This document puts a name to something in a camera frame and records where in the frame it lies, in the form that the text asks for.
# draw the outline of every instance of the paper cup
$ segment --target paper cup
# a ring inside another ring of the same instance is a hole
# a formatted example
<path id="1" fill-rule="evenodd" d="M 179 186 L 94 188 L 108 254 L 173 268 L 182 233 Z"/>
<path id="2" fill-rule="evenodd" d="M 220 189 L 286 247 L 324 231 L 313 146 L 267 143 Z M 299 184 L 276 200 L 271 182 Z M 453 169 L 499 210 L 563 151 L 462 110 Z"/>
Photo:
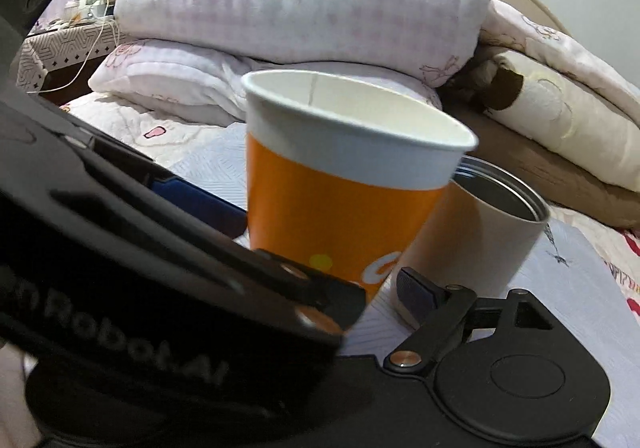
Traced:
<path id="1" fill-rule="evenodd" d="M 436 108 L 342 76 L 271 70 L 242 84 L 251 248 L 372 298 L 476 136 Z"/>

